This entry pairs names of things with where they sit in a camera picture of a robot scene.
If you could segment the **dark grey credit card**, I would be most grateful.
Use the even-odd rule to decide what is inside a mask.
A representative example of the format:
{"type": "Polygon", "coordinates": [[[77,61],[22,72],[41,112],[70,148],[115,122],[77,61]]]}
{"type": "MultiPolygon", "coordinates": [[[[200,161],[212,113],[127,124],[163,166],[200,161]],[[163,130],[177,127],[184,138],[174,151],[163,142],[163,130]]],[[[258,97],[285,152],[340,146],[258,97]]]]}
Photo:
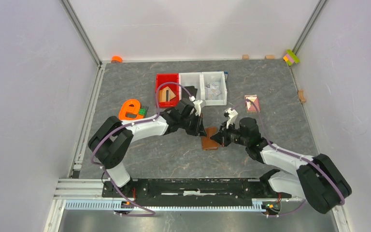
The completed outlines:
{"type": "Polygon", "coordinates": [[[197,88],[195,88],[194,86],[185,86],[185,89],[187,89],[187,91],[182,89],[182,98],[189,98],[190,96],[197,98],[197,88]]]}

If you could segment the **brown leather card holder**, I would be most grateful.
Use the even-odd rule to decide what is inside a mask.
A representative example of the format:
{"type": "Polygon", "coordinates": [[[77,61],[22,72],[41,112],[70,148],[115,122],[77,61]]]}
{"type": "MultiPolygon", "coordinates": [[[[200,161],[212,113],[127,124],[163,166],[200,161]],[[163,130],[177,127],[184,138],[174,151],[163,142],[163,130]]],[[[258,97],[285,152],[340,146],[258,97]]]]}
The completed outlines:
{"type": "Polygon", "coordinates": [[[212,140],[211,137],[217,133],[217,127],[205,128],[206,136],[201,138],[202,150],[217,150],[219,148],[219,143],[212,140]]]}

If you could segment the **white diamond credit card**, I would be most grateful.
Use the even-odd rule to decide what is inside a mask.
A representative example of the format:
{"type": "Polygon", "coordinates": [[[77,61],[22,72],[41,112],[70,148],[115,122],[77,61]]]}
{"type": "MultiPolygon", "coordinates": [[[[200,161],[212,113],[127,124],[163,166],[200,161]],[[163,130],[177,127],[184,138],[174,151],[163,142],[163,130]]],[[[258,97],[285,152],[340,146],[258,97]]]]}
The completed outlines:
{"type": "Polygon", "coordinates": [[[206,85],[205,91],[207,98],[217,97],[222,93],[221,90],[219,89],[219,86],[216,85],[215,83],[209,83],[208,85],[206,85]]]}

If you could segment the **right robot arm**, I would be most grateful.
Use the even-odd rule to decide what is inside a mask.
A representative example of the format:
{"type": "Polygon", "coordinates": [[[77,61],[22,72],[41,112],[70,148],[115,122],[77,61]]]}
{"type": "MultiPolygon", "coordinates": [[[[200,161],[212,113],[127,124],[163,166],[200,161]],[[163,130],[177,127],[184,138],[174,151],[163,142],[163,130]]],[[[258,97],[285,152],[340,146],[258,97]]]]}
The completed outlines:
{"type": "Polygon", "coordinates": [[[329,156],[307,156],[281,148],[261,135],[254,118],[241,119],[238,128],[224,122],[211,139],[222,146],[243,145],[251,159],[275,167],[260,178],[259,189],[265,197],[287,193],[325,214],[343,205],[352,194],[351,186],[329,156]]]}

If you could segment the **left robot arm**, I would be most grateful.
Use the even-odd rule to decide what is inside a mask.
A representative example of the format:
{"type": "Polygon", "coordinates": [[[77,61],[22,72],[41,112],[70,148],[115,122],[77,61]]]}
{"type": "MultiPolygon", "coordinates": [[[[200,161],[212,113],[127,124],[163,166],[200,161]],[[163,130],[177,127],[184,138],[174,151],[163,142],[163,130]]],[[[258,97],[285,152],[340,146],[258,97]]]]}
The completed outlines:
{"type": "Polygon", "coordinates": [[[152,137],[163,136],[184,129],[188,135],[203,136],[205,132],[201,110],[204,100],[180,100],[175,107],[168,108],[154,116],[123,121],[111,116],[101,125],[88,142],[92,151],[91,161],[100,165],[114,182],[114,191],[121,197],[132,192],[131,177],[122,160],[131,143],[152,137]]]}

